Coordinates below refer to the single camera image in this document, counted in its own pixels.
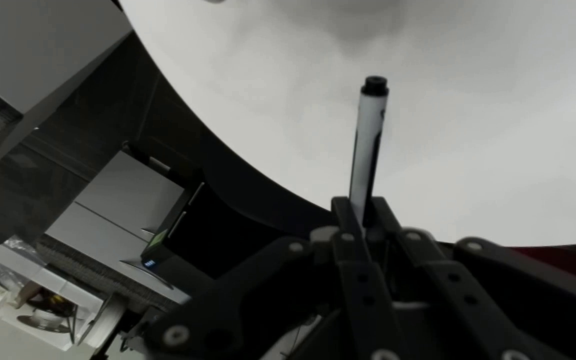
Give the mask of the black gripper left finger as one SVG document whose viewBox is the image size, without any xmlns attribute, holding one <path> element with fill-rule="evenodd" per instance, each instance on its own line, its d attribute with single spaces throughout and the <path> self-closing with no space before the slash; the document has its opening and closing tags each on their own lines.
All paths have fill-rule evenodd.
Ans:
<svg viewBox="0 0 576 360">
<path fill-rule="evenodd" d="M 401 360 L 396 321 L 379 265 L 370 257 L 364 229 L 348 198 L 334 198 L 340 231 L 333 239 L 344 314 L 357 360 Z"/>
</svg>

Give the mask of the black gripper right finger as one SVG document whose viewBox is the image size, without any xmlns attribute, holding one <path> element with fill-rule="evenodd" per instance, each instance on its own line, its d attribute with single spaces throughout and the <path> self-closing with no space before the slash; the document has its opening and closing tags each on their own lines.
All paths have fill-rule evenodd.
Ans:
<svg viewBox="0 0 576 360">
<path fill-rule="evenodd" d="M 542 360 L 540 345 L 520 332 L 481 282 L 423 229 L 407 229 L 384 198 L 366 207 L 372 234 L 382 231 L 384 276 L 396 304 L 421 304 L 401 316 L 424 360 Z"/>
</svg>

